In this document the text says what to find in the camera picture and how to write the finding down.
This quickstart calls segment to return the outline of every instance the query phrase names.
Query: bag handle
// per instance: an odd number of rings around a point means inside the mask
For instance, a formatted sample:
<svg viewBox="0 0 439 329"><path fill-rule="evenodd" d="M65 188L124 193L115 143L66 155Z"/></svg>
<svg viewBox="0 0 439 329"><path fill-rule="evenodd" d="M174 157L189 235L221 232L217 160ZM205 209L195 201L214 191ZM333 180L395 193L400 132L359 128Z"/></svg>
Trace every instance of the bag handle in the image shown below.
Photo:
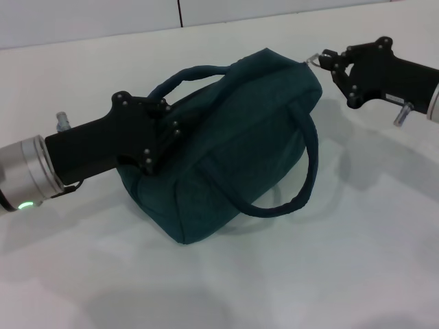
<svg viewBox="0 0 439 329"><path fill-rule="evenodd" d="M177 74L172 75L162 84L158 85L148 97L157 100L162 99L183 81L201 80L213 75L225 75L229 69L229 66L201 65L181 70Z"/></svg>
<svg viewBox="0 0 439 329"><path fill-rule="evenodd" d="M289 113L296 122L298 129L302 132L305 146L308 153L308 174L300 192L290 202L275 208L258 208L244 200L241 195L227 181L226 175L213 162L206 157L201 163L201 170L207 178L226 196L229 202L240 212L260 218L277 217L289 214L301 209L307 204L316 181L318 168L318 136L316 126L311 116L303 111L290 109Z"/></svg>

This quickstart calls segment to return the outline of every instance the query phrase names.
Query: silver cylinder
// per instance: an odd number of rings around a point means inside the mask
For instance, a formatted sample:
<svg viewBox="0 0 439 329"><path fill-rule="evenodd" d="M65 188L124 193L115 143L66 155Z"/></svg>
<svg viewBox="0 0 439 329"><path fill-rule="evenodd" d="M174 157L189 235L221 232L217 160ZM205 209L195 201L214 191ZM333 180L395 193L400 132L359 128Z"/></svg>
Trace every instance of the silver cylinder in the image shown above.
<svg viewBox="0 0 439 329"><path fill-rule="evenodd" d="M427 119L439 123L439 84L436 87L427 111Z"/></svg>
<svg viewBox="0 0 439 329"><path fill-rule="evenodd" d="M56 125L56 130L58 132L65 132L66 130L71 129L66 112L58 112L56 118L58 119L58 124Z"/></svg>
<svg viewBox="0 0 439 329"><path fill-rule="evenodd" d="M26 202L41 204L63 190L41 136L0 149L0 191L13 210ZM0 214L6 210L1 207Z"/></svg>
<svg viewBox="0 0 439 329"><path fill-rule="evenodd" d="M410 114L411 111L414 110L414 106L412 103L405 103L403 108L401 108L401 111L399 112L398 116L396 117L395 121L393 121L393 124L397 127L402 127L404 121L406 120L407 116Z"/></svg>

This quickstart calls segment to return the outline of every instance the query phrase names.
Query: white surface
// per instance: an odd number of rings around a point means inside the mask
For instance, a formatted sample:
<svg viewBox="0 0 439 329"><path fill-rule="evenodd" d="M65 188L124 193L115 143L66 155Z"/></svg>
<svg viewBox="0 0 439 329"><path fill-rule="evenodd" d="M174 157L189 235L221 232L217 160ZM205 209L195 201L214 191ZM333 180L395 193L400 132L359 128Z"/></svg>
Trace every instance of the white surface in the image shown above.
<svg viewBox="0 0 439 329"><path fill-rule="evenodd" d="M264 47L303 60L389 35L396 55L438 68L438 11L403 1L2 51L0 141L54 133L60 110L85 123L118 90L147 95L180 69ZM307 207L241 215L182 246L145 220L115 171L99 175L1 218L0 328L439 328L439 125L411 114L396 129L399 108L383 101L351 110L315 72L320 170ZM306 166L257 204L293 197Z"/></svg>
<svg viewBox="0 0 439 329"><path fill-rule="evenodd" d="M176 0L0 0L0 49L180 27Z"/></svg>
<svg viewBox="0 0 439 329"><path fill-rule="evenodd" d="M180 0L184 26L223 23L389 0Z"/></svg>

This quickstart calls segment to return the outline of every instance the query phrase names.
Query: cable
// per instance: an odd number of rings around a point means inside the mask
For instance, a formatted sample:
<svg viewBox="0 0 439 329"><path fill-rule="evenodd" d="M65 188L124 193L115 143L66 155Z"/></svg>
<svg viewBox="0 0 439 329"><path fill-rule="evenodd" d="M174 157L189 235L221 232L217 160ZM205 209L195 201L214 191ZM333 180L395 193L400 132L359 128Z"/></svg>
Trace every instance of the cable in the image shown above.
<svg viewBox="0 0 439 329"><path fill-rule="evenodd" d="M70 186L66 186L66 187L64 188L64 192L61 192L61 193L58 193L57 195L54 195L53 197L51 197L51 199L55 199L56 197L62 197L63 195L66 195L66 194L70 194L70 193L72 193L72 192L75 192L76 190L78 190L78 189L81 187L82 183L84 183L84 180L81 180L81 181L78 183L78 185L70 185Z"/></svg>

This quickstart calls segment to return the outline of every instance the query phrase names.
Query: white table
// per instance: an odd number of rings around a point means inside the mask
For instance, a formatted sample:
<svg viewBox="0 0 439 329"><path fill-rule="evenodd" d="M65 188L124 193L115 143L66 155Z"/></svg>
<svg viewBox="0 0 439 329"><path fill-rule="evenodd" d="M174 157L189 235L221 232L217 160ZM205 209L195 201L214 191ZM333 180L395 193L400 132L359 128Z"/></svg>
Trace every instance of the white table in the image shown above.
<svg viewBox="0 0 439 329"><path fill-rule="evenodd" d="M439 67L439 2L403 1L0 52L0 141L105 115L111 95L147 95L176 71L264 47L304 60L394 39ZM309 205L238 216L207 240L174 243L111 171L68 197L0 219L0 328L439 328L439 125L398 106L346 107L328 72L313 111L320 171ZM207 84L186 83L175 101ZM286 202L303 158L257 204Z"/></svg>

